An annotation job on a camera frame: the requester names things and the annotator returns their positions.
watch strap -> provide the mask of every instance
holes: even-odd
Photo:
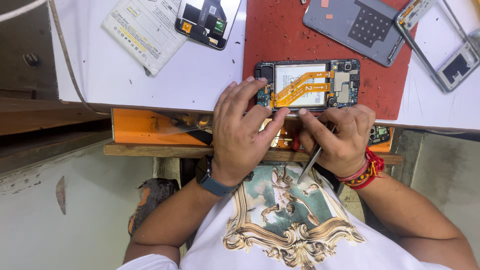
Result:
[[[211,177],[207,177],[203,183],[200,184],[202,187],[210,191],[211,193],[217,196],[225,196],[228,193],[232,192],[237,186],[226,186],[221,184]]]

wooden shelf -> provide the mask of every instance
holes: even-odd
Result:
[[[199,159],[204,155],[213,154],[213,147],[197,145],[149,145],[149,144],[123,144],[109,143],[104,145],[107,156],[130,157],[159,157],[159,158],[194,158]],[[376,152],[385,160],[386,165],[400,165],[403,157],[390,152]],[[306,153],[295,152],[290,149],[274,148],[268,150],[263,160],[270,161],[308,161]]]

forearm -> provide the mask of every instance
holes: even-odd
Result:
[[[384,172],[380,176],[357,192],[389,230],[403,237],[463,238],[427,198]]]
[[[132,242],[180,247],[219,199],[194,179],[145,219],[133,234]]]

sticker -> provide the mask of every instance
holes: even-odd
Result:
[[[210,6],[210,11],[209,11],[211,14],[215,15],[215,12],[216,12],[216,7],[214,6]]]

gold ornate frame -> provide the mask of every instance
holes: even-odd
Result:
[[[354,245],[365,242],[357,228],[350,223],[343,207],[322,188],[318,191],[333,206],[337,216],[312,229],[308,229],[306,224],[293,222],[283,232],[285,237],[281,237],[257,224],[246,222],[249,208],[245,183],[242,183],[234,195],[234,214],[227,221],[224,246],[229,250],[245,249],[249,252],[253,244],[258,244],[264,248],[268,257],[282,260],[291,268],[301,266],[301,270],[314,270],[314,264],[321,263],[327,255],[332,257],[336,253],[336,244],[340,239],[344,238]]]

